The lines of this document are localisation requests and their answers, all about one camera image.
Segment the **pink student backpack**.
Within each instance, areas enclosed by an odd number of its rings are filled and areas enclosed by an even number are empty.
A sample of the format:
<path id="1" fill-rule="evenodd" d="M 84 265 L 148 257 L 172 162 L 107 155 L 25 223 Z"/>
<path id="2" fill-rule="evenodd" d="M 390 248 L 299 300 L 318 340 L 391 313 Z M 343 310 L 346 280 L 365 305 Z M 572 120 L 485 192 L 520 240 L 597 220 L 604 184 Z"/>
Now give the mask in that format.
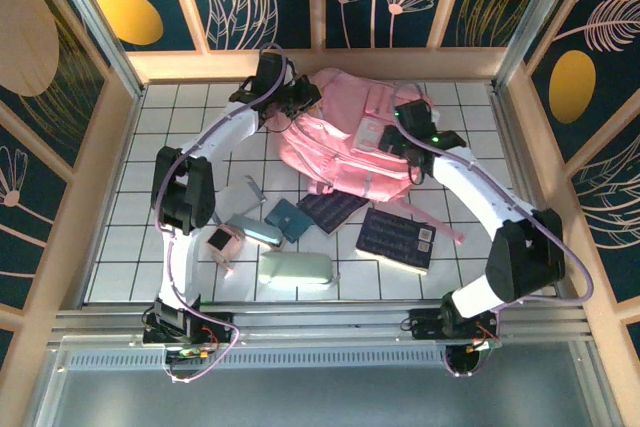
<path id="1" fill-rule="evenodd" d="M 353 76 L 336 68 L 310 77 L 321 99 L 295 120 L 278 113 L 267 122 L 281 159 L 309 178 L 312 194 L 346 192 L 374 203 L 391 202 L 461 243 L 464 235 L 406 202 L 419 168 L 402 154 L 381 150 L 384 129 L 395 125 L 391 98 L 402 105 L 431 99 L 416 86 Z"/>

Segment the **dark blue patterned book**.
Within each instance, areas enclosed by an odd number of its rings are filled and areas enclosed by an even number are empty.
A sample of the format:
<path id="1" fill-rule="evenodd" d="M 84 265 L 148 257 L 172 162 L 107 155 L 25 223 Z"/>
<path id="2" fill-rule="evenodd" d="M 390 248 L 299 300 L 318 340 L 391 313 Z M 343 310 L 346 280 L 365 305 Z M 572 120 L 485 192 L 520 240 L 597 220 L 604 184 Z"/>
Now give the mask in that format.
<path id="1" fill-rule="evenodd" d="M 391 213 L 369 208 L 360 229 L 355 251 L 394 267 L 426 276 L 436 229 Z"/>
<path id="2" fill-rule="evenodd" d="M 308 194 L 296 206 L 321 231 L 330 235 L 367 203 L 365 198 L 334 191 L 325 195 Z"/>

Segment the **teal snap wallet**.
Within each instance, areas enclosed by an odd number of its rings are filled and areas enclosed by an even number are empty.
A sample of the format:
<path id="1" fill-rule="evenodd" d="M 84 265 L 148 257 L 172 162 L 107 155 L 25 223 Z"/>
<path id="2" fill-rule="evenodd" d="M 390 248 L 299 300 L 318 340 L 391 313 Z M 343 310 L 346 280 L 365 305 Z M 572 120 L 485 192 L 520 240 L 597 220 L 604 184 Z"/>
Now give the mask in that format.
<path id="1" fill-rule="evenodd" d="M 314 224 L 308 215 L 286 199 L 280 199 L 265 216 L 264 221 L 278 228 L 290 243 L 297 242 Z"/>

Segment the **light blue pencil case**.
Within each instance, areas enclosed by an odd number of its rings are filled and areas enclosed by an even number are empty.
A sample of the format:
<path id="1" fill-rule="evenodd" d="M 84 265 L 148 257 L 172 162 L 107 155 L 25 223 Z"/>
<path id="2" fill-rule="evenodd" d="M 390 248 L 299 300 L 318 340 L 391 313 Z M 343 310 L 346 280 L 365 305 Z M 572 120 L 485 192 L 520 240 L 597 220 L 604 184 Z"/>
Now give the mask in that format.
<path id="1" fill-rule="evenodd" d="M 272 249 L 279 249 L 284 241 L 284 235 L 279 228 L 244 215 L 234 214 L 227 224 L 242 231 L 246 237 Z"/>

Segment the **small pink box device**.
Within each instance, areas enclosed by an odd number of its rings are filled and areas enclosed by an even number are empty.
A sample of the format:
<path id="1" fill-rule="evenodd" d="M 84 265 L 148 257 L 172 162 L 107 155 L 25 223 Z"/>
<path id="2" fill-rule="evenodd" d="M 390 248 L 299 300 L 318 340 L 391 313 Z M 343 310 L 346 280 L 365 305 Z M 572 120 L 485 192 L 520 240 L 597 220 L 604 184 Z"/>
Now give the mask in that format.
<path id="1" fill-rule="evenodd" d="M 213 259 L 226 270 L 226 277 L 233 274 L 234 269 L 231 266 L 231 262 L 237 258 L 244 243 L 244 233 L 226 224 L 217 226 L 206 241 Z"/>

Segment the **mint green pencil case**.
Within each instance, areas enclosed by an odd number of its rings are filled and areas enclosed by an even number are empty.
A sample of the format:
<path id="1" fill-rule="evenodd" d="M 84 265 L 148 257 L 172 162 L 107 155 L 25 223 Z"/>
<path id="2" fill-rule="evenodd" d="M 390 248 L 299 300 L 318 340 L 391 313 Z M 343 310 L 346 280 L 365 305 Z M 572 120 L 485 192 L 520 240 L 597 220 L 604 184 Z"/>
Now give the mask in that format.
<path id="1" fill-rule="evenodd" d="M 257 279 L 274 287 L 329 287 L 337 274 L 325 254 L 270 251 L 259 258 Z"/>

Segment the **perforated metal strip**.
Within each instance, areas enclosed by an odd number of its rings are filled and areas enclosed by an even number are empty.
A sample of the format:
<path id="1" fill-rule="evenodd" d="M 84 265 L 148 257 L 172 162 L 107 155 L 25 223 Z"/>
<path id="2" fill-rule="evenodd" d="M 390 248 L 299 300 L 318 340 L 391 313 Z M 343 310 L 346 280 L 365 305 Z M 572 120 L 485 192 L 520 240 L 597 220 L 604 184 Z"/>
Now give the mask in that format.
<path id="1" fill-rule="evenodd" d="M 67 358 L 71 370 L 154 370 L 166 357 L 161 351 L 79 351 Z M 240 349 L 225 356 L 218 364 L 223 369 L 302 368 L 341 366 L 384 366 L 441 364 L 439 349 L 417 347 L 326 348 L 326 349 Z"/>

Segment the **grey metal panel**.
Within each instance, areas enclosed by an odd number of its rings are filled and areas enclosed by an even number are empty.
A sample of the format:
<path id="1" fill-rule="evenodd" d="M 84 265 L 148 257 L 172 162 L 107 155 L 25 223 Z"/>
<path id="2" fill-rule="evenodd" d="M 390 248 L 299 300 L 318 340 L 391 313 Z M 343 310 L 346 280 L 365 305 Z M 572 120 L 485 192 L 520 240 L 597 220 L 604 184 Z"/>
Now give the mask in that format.
<path id="1" fill-rule="evenodd" d="M 630 427 L 588 342 L 508 345 L 469 378 L 441 364 L 223 369 L 189 384 L 154 370 L 71 370 L 50 354 L 24 427 Z"/>

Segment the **aluminium side rail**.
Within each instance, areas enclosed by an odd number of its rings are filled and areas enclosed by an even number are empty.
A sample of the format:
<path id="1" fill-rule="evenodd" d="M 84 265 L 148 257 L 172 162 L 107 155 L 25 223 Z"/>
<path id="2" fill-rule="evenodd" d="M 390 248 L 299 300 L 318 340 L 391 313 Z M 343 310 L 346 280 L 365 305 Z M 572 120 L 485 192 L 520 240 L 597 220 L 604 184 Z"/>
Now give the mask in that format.
<path id="1" fill-rule="evenodd" d="M 496 92 L 492 83 L 488 84 L 487 90 L 514 193 L 535 207 L 546 207 L 511 98 L 506 92 Z"/>

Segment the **aluminium corner post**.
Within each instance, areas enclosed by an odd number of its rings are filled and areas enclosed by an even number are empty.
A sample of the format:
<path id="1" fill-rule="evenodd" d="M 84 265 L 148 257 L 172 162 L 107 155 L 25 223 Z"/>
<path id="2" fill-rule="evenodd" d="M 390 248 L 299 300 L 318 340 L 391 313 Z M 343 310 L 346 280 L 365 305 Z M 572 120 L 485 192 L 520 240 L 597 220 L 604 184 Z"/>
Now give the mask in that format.
<path id="1" fill-rule="evenodd" d="M 109 65 L 123 82 L 127 91 L 138 100 L 144 91 L 144 82 L 139 78 L 120 40 L 109 26 L 107 18 L 97 0 L 71 0 L 93 35 L 93 44 L 106 56 Z"/>
<path id="2" fill-rule="evenodd" d="M 493 91 L 496 95 L 504 92 L 509 81 L 537 33 L 542 29 L 545 19 L 558 0 L 531 0 L 508 44 L 500 67 L 492 79 Z"/>

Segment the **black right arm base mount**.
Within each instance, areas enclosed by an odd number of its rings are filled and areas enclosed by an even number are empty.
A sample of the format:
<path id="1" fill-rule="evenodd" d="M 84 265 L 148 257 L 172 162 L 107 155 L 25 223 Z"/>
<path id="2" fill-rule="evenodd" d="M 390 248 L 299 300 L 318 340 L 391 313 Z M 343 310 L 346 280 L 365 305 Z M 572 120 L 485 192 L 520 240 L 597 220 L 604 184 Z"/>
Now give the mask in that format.
<path id="1" fill-rule="evenodd" d="M 498 321 L 490 311 L 462 318 L 449 307 L 412 309 L 401 329 L 413 340 L 439 344 L 444 366 L 456 378 L 472 377 L 502 347 Z"/>

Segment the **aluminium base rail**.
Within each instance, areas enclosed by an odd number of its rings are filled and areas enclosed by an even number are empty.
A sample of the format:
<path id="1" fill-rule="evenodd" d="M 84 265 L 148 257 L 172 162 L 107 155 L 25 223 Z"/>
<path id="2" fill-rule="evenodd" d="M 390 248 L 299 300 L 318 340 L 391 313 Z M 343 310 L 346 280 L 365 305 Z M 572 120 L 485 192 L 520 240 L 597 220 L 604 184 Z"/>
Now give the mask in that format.
<path id="1" fill-rule="evenodd" d="M 249 347 L 319 347 L 407 344 L 411 334 L 400 328 L 413 309 L 436 308 L 422 301 L 317 301 L 216 303 L 202 311 L 233 315 L 240 343 Z M 76 338 L 139 344 L 141 304 L 99 304 L 63 310 L 54 319 L 50 347 Z M 505 344 L 588 342 L 593 339 L 584 310 L 577 305 L 533 302 L 500 312 L 499 337 Z"/>

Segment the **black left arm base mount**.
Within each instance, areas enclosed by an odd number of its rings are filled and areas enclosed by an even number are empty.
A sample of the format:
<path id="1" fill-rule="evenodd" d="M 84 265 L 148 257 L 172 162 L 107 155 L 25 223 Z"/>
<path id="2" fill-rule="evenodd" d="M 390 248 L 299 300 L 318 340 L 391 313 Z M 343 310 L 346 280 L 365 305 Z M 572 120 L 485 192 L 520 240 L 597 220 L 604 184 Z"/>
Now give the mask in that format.
<path id="1" fill-rule="evenodd" d="M 164 347 L 167 366 L 192 360 L 212 360 L 221 344 L 232 339 L 229 324 L 233 315 L 230 312 L 222 312 L 212 320 L 203 319 L 184 308 L 165 305 L 157 298 L 143 312 L 141 321 L 144 325 L 143 344 Z"/>

